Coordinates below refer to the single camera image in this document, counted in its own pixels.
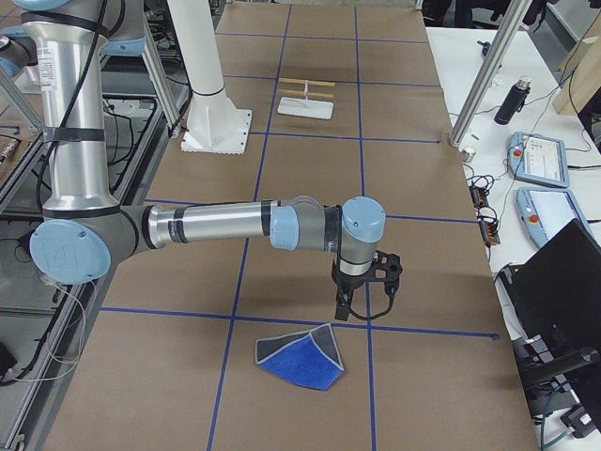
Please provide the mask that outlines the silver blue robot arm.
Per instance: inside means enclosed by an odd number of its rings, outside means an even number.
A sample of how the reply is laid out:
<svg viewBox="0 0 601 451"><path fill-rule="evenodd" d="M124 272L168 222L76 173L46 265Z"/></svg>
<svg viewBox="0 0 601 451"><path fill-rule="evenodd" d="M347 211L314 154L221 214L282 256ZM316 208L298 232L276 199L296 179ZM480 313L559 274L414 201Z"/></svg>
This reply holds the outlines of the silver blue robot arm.
<svg viewBox="0 0 601 451"><path fill-rule="evenodd" d="M109 188L100 52L145 49L139 1L24 1L22 25L34 41L47 148L41 174L52 183L33 232L30 255L66 285L103 277L127 258L166 244L266 237L288 251L331 252L335 316L354 316L354 291L381 283L393 298L400 259L378 249L385 212L359 196L324 206L309 196L166 210L124 206Z"/></svg>

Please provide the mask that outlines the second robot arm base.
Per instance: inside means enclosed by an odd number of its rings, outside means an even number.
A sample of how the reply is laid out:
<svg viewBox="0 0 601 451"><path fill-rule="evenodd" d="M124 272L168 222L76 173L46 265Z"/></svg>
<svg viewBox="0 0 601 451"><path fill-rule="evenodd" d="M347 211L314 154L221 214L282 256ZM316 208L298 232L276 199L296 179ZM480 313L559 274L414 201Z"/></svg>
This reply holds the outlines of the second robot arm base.
<svg viewBox="0 0 601 451"><path fill-rule="evenodd" d="M19 25L1 30L1 69L13 78L26 67L38 64L35 41Z"/></svg>

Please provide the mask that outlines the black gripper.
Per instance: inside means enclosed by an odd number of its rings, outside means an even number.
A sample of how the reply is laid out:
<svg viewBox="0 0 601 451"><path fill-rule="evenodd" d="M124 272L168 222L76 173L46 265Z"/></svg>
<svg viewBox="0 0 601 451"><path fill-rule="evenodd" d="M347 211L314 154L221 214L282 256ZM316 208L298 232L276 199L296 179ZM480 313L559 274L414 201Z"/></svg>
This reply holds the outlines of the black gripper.
<svg viewBox="0 0 601 451"><path fill-rule="evenodd" d="M339 321L348 321L348 306L352 305L354 291L370 280L370 273L349 275L339 272L337 267L333 267L331 269L331 278L336 285L334 318Z"/></svg>

